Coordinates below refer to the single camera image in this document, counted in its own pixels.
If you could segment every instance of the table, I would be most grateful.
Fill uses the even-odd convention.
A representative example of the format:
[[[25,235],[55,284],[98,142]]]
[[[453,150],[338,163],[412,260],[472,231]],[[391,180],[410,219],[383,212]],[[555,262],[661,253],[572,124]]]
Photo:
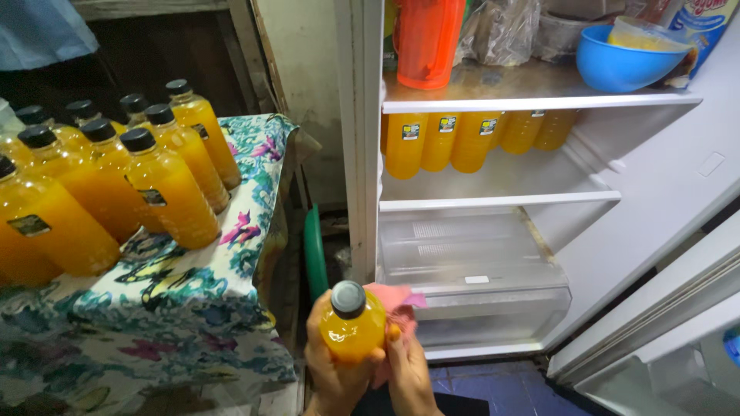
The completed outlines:
[[[218,216],[214,243],[189,251],[141,229],[100,277],[0,289],[2,405],[43,392],[109,415],[156,386],[295,379],[252,276],[297,126],[279,114],[219,121],[243,182]]]

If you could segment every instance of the blue tile floor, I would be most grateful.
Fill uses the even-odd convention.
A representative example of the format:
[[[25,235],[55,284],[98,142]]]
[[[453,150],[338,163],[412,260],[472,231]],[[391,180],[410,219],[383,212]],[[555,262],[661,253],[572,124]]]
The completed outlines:
[[[432,364],[429,376],[435,392],[487,400],[491,416],[613,415],[546,381],[532,360]]]

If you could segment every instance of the pink cloth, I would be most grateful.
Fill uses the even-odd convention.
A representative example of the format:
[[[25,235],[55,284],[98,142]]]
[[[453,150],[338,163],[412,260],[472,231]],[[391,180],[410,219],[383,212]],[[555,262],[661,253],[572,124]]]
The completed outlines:
[[[372,292],[386,308],[386,328],[395,323],[401,329],[401,339],[405,346],[408,343],[408,337],[416,331],[417,327],[413,306],[428,307],[424,294],[411,293],[410,286],[386,286],[371,283],[366,284],[364,288]],[[391,364],[386,358],[375,372],[372,388],[377,389],[382,386],[390,376]]]

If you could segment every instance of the refrigerator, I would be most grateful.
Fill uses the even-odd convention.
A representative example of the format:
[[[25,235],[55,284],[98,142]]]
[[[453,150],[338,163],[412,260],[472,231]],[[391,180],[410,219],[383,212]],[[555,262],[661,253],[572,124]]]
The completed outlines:
[[[601,93],[574,67],[531,59],[464,64],[447,87],[424,91],[383,71],[383,1],[337,0],[335,10],[352,278],[425,294],[417,336],[431,361],[551,355],[572,339],[551,357],[558,383],[625,415],[699,414],[660,406],[686,386],[713,394],[706,354],[740,321],[737,216],[575,335],[740,194],[740,23],[686,90]],[[580,109],[558,150],[496,148],[473,174],[447,166],[401,181],[384,170],[382,114],[551,109]],[[700,367],[696,351],[707,377],[688,370]],[[674,353],[686,384],[655,390],[641,365]],[[632,404],[619,383],[632,382],[645,407],[618,409]]]

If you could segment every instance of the black bottle cap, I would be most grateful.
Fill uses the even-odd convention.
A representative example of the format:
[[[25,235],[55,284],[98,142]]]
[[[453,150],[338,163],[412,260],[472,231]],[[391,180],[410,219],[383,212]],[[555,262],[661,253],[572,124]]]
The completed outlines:
[[[143,127],[131,129],[122,134],[121,143],[124,144],[129,152],[140,152],[151,149],[157,144],[152,133]]]
[[[341,281],[332,289],[332,308],[342,319],[355,319],[365,310],[365,289],[353,281]]]
[[[16,171],[16,165],[5,155],[0,155],[0,178]]]
[[[65,108],[77,118],[93,118],[99,113],[90,100],[73,101]]]
[[[170,95],[180,95],[192,91],[186,79],[175,79],[165,84],[165,87]]]
[[[18,133],[18,140],[31,149],[41,149],[54,143],[56,136],[49,127],[33,126]]]
[[[154,125],[167,124],[175,119],[175,115],[172,114],[172,109],[167,104],[154,104],[148,107],[144,114],[147,115],[149,123]]]
[[[23,124],[26,124],[27,126],[30,126],[31,124],[41,124],[51,118],[40,105],[23,107],[16,111],[16,117],[20,118],[21,121],[23,121]]]
[[[149,106],[147,99],[138,93],[126,95],[119,102],[121,103],[121,107],[124,108],[124,111],[129,114],[143,113]]]
[[[109,138],[115,137],[115,129],[111,125],[110,120],[107,118],[99,118],[93,120],[90,123],[80,127],[80,131],[85,134],[87,140],[97,143],[99,141],[106,141]]]

